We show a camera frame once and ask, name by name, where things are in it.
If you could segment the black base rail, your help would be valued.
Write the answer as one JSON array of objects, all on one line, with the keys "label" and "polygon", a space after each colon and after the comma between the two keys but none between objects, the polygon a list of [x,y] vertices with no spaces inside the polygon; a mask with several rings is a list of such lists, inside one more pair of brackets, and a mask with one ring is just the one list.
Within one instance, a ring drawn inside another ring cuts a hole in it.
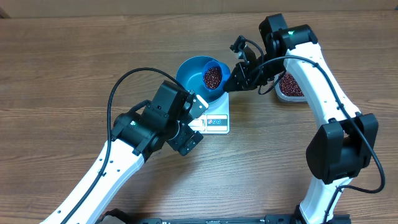
[{"label": "black base rail", "polygon": [[265,217],[240,217],[240,218],[186,218],[186,219],[161,219],[138,218],[124,213],[119,209],[106,212],[95,224],[121,223],[121,224],[299,224],[305,223],[297,215],[266,215]]}]

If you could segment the clear plastic food container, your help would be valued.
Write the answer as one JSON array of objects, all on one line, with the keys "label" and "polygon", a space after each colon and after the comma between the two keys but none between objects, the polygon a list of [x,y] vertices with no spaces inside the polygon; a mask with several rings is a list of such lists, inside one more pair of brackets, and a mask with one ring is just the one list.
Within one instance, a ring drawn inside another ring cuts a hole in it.
[{"label": "clear plastic food container", "polygon": [[[283,77],[282,75],[283,75],[283,73],[280,73],[280,74],[278,74],[277,76],[275,76],[275,80],[274,80],[274,81],[277,81],[280,77]],[[276,92],[276,94],[277,94],[278,99],[279,99],[281,102],[284,102],[284,103],[306,103],[306,102],[307,102],[306,99],[305,99],[305,97],[304,97],[304,95],[303,95],[303,96],[300,96],[300,97],[285,96],[285,95],[281,92],[281,90],[280,90],[280,88],[279,88],[279,81],[278,81],[278,83],[277,83],[276,86],[275,86],[275,92]]]}]

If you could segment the red adzuki beans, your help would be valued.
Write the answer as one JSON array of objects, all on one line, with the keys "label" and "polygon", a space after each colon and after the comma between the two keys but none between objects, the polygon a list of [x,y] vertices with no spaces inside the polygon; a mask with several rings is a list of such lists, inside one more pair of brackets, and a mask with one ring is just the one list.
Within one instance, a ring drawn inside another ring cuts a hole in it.
[{"label": "red adzuki beans", "polygon": [[286,73],[279,81],[279,88],[285,96],[300,97],[303,92],[290,73]]}]

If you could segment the white digital kitchen scale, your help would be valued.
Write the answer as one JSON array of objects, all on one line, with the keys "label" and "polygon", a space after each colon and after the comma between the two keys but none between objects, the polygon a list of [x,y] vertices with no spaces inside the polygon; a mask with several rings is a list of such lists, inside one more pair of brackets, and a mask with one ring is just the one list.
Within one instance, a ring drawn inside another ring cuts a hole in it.
[{"label": "white digital kitchen scale", "polygon": [[230,126],[229,94],[223,93],[209,103],[209,108],[199,118],[188,125],[201,134],[228,134]]}]

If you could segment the teal metal bowl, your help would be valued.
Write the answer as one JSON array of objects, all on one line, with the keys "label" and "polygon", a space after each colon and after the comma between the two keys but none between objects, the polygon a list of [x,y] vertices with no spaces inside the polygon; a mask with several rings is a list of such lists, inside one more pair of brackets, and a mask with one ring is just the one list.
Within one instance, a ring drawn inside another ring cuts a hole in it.
[{"label": "teal metal bowl", "polygon": [[[205,85],[204,76],[205,72],[215,67],[220,69],[221,82],[218,87],[212,90]],[[193,90],[210,104],[224,94],[223,85],[230,75],[230,69],[225,63],[209,56],[195,56],[181,64],[177,71],[176,80],[186,90]]]}]

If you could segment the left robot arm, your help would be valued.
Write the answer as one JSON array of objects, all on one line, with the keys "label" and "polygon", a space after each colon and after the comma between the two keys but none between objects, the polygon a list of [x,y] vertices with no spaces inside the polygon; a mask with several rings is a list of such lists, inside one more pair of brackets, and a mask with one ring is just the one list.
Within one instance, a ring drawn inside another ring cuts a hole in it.
[{"label": "left robot arm", "polygon": [[95,163],[44,223],[95,223],[152,153],[168,143],[186,156],[203,139],[189,123],[207,109],[208,103],[193,90],[164,81],[153,100],[116,118]]}]

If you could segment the red beans in scoop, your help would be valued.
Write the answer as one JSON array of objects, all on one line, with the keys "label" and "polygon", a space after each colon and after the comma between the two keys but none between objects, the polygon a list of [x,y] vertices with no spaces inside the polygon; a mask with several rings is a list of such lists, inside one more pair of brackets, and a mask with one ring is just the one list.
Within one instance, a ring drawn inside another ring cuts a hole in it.
[{"label": "red beans in scoop", "polygon": [[222,81],[222,74],[220,67],[209,68],[203,76],[203,81],[208,89],[210,90],[217,89]]}]

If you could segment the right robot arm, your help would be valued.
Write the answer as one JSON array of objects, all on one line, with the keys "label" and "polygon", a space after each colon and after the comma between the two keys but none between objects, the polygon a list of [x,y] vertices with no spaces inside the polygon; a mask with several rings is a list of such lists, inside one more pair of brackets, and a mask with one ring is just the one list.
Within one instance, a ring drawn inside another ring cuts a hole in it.
[{"label": "right robot arm", "polygon": [[306,150],[312,179],[305,198],[291,215],[266,215],[267,223],[349,223],[348,215],[333,211],[351,181],[371,161],[378,121],[363,114],[346,96],[322,54],[310,26],[288,27],[281,14],[259,25],[259,47],[239,36],[231,45],[239,62],[223,85],[226,92],[257,90],[273,78],[289,73],[313,112],[317,133]]}]

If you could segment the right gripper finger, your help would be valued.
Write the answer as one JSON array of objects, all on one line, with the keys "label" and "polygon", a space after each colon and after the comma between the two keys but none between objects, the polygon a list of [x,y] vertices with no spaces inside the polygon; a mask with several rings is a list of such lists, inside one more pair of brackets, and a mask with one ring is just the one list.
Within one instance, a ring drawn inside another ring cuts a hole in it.
[{"label": "right gripper finger", "polygon": [[242,62],[238,62],[233,71],[231,72],[228,82],[232,84],[242,84],[243,81],[244,81],[244,66]]},{"label": "right gripper finger", "polygon": [[236,80],[228,80],[223,85],[223,91],[225,92],[244,91],[244,90],[245,90],[244,85]]}]

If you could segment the blue plastic measuring scoop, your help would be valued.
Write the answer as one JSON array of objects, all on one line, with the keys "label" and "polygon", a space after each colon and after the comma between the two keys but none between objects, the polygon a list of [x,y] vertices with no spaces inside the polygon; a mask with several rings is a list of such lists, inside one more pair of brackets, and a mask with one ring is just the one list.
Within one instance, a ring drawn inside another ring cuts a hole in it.
[{"label": "blue plastic measuring scoop", "polygon": [[202,71],[205,89],[209,92],[223,92],[223,86],[230,76],[227,65],[217,60],[206,63]]}]

